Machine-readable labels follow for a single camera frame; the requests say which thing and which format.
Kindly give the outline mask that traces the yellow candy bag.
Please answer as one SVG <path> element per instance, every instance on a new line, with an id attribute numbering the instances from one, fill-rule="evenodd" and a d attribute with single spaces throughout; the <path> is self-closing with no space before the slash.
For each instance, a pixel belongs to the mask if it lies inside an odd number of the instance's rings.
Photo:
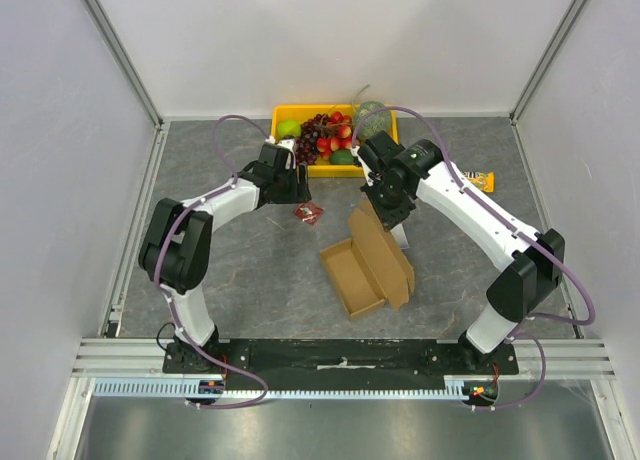
<path id="1" fill-rule="evenodd" d="M 495 191 L 496 179 L 493 172 L 465 171 L 465 178 L 484 193 Z"/>

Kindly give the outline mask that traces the green avocado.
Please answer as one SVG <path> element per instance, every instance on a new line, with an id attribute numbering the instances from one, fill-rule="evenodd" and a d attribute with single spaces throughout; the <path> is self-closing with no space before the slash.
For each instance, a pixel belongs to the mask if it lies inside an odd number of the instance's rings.
<path id="1" fill-rule="evenodd" d="M 353 166 L 356 163 L 356 158 L 352 155 L 350 150 L 339 149 L 331 153 L 329 156 L 329 163 L 331 165 L 338 166 Z"/>

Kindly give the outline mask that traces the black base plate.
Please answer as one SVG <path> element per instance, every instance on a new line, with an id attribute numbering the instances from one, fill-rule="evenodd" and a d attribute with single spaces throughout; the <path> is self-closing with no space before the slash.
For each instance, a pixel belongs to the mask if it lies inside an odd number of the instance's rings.
<path id="1" fill-rule="evenodd" d="M 475 355 L 455 342 L 434 339 L 229 339 L 219 341 L 211 355 L 262 378 L 287 367 L 305 373 L 348 368 L 434 376 L 519 373 L 512 345 Z"/>

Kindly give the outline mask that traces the silver toothpaste box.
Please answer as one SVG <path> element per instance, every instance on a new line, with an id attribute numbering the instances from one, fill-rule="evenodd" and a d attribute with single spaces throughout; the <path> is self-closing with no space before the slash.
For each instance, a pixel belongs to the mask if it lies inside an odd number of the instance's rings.
<path id="1" fill-rule="evenodd" d="M 409 241 L 405 232 L 405 229 L 402 224 L 398 224 L 390 230 L 393 238 L 398 244 L 401 250 L 406 250 L 409 248 Z"/>

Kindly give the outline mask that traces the dark purple grape bunch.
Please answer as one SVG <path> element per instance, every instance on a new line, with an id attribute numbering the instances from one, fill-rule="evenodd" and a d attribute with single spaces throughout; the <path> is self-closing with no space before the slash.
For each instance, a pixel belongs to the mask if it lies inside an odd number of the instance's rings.
<path id="1" fill-rule="evenodd" d="M 304 135 L 296 139 L 295 156 L 300 164 L 314 165 L 318 158 L 316 148 L 317 138 L 313 135 Z"/>

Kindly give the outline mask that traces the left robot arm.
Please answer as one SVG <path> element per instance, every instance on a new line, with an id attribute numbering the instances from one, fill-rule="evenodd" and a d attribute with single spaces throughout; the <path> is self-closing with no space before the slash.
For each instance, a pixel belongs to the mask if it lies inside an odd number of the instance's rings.
<path id="1" fill-rule="evenodd" d="M 219 332 L 204 298 L 212 236 L 220 227 L 268 204 L 311 199 L 307 167 L 296 141 L 268 138 L 256 160 L 220 187 L 187 200 L 160 200 L 141 244 L 138 263 L 165 298 L 174 326 L 165 347 L 166 373 L 208 373 L 220 365 Z"/>

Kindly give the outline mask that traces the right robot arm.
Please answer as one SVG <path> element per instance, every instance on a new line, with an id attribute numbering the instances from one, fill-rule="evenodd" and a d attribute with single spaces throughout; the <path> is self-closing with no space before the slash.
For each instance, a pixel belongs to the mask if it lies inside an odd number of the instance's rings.
<path id="1" fill-rule="evenodd" d="M 442 150 L 423 139 L 408 148 L 379 133 L 357 150 L 362 188 L 378 220 L 396 239 L 417 202 L 451 220 L 491 260 L 499 274 L 486 291 L 487 304 L 458 340 L 458 361 L 483 372 L 494 353 L 562 279 L 565 240 L 553 229 L 539 233 L 473 186 Z"/>

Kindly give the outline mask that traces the yellow plastic bin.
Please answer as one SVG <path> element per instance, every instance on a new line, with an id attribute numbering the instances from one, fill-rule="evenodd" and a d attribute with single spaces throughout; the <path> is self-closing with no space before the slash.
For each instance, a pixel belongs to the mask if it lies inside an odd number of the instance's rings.
<path id="1" fill-rule="evenodd" d="M 285 120 L 295 120 L 302 123 L 316 114 L 332 113 L 340 111 L 343 114 L 353 115 L 354 109 L 350 104 L 283 104 L 273 109 L 271 135 L 280 140 L 277 125 Z M 308 167 L 310 178 L 362 178 L 363 169 L 356 165 L 333 165 L 320 158 L 314 165 Z"/>

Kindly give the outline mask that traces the upper purple grape bunch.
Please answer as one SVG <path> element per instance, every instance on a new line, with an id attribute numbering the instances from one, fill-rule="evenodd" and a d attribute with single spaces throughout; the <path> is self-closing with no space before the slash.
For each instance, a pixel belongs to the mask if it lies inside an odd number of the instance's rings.
<path id="1" fill-rule="evenodd" d="M 317 140 L 332 132 L 328 114 L 317 114 L 301 124 L 301 138 L 303 140 Z"/>

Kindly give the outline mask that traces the red sachet packet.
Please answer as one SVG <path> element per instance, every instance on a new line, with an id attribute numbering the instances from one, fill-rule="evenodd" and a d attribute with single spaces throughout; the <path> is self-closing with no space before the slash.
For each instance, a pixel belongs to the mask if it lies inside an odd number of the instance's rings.
<path id="1" fill-rule="evenodd" d="M 324 214 L 324 209 L 313 202 L 306 202 L 298 205 L 293 214 L 301 222 L 314 226 Z"/>

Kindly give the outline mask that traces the red grape bunch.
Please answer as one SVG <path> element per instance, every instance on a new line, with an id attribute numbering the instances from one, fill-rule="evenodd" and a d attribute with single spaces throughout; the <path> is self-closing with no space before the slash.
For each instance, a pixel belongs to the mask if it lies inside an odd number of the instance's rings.
<path id="1" fill-rule="evenodd" d="M 340 111 L 324 114 L 328 114 L 330 117 L 329 124 L 332 126 L 332 132 L 325 137 L 318 138 L 316 148 L 318 158 L 329 162 L 329 156 L 332 152 L 339 149 L 351 151 L 354 144 L 354 122 L 351 115 L 343 114 Z"/>

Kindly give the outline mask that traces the green apple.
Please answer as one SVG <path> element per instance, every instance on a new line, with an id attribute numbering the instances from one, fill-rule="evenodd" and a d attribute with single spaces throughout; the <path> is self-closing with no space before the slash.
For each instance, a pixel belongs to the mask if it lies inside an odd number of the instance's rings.
<path id="1" fill-rule="evenodd" d="M 299 138 L 301 132 L 301 124 L 294 119 L 286 119 L 276 125 L 276 133 L 279 139 Z"/>

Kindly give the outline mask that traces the brown cardboard box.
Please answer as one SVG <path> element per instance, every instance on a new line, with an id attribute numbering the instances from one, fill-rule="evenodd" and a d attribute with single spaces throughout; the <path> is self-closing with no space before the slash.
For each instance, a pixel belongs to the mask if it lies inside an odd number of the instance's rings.
<path id="1" fill-rule="evenodd" d="M 347 317 L 356 320 L 390 305 L 399 310 L 415 291 L 415 272 L 367 200 L 348 218 L 350 237 L 320 252 Z"/>

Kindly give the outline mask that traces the netted green melon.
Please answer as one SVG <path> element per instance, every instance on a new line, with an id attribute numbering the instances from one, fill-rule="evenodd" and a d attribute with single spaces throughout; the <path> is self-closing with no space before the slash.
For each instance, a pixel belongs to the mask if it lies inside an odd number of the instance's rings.
<path id="1" fill-rule="evenodd" d="M 382 110 L 383 107 L 383 103 L 376 101 L 366 101 L 356 107 L 353 122 L 357 128 L 356 137 L 360 141 L 391 131 L 392 115 L 390 111 Z"/>

